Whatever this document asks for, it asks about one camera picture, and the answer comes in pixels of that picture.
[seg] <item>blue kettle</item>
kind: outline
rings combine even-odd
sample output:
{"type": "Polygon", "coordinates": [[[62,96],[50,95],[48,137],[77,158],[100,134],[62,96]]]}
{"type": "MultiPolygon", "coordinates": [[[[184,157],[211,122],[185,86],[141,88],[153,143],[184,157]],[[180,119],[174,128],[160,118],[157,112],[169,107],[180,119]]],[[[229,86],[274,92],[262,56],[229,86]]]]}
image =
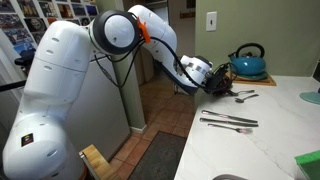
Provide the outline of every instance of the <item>blue kettle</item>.
{"type": "Polygon", "coordinates": [[[228,55],[232,64],[231,71],[238,75],[256,76],[263,74],[266,68],[266,62],[263,59],[264,48],[257,43],[247,43],[240,46],[236,52],[228,55]],[[253,56],[251,52],[247,52],[239,56],[242,49],[247,47],[256,47],[260,50],[260,56],[253,56]]]}

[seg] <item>doormat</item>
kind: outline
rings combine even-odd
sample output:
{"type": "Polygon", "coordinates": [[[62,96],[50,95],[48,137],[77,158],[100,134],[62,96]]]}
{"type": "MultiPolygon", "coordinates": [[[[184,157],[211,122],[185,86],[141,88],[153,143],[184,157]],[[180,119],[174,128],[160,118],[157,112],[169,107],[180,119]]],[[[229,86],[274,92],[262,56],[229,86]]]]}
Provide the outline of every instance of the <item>doormat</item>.
{"type": "Polygon", "coordinates": [[[186,138],[159,131],[129,179],[174,179],[186,141],[186,138]]]}

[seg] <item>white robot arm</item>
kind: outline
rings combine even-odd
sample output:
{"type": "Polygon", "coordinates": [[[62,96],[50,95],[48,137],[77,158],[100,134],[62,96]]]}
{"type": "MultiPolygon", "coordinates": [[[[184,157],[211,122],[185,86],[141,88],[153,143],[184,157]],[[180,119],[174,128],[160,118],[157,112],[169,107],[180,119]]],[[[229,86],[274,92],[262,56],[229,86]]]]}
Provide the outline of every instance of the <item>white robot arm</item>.
{"type": "Polygon", "coordinates": [[[194,94],[195,84],[206,80],[211,64],[202,58],[183,57],[180,68],[184,73],[176,71],[174,31],[143,6],[101,13],[86,27],[54,22],[36,51],[3,151],[4,171],[10,179],[82,178],[84,166],[64,132],[64,120],[79,95],[93,54],[124,54],[142,42],[138,17],[151,37],[144,47],[178,86],[194,94]]]}

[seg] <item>knife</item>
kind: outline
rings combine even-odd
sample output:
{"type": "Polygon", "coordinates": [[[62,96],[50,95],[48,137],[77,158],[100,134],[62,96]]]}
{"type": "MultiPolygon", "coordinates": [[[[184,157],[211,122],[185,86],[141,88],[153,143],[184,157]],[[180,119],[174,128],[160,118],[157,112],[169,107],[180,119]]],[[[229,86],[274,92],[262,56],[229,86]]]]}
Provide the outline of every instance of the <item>knife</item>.
{"type": "Polygon", "coordinates": [[[207,110],[202,110],[202,114],[210,114],[210,115],[220,116],[223,118],[233,119],[236,121],[242,121],[242,122],[247,122],[247,123],[258,123],[258,121],[255,121],[255,120],[250,120],[250,119],[236,117],[236,116],[229,116],[229,115],[215,113],[215,112],[207,111],[207,110]]]}
{"type": "Polygon", "coordinates": [[[232,122],[232,121],[220,121],[215,119],[207,119],[207,118],[200,118],[201,122],[214,122],[214,123],[222,123],[222,124],[230,124],[236,126],[244,126],[244,127],[259,127],[258,124],[247,124],[247,123],[239,123],[239,122],[232,122]]]}

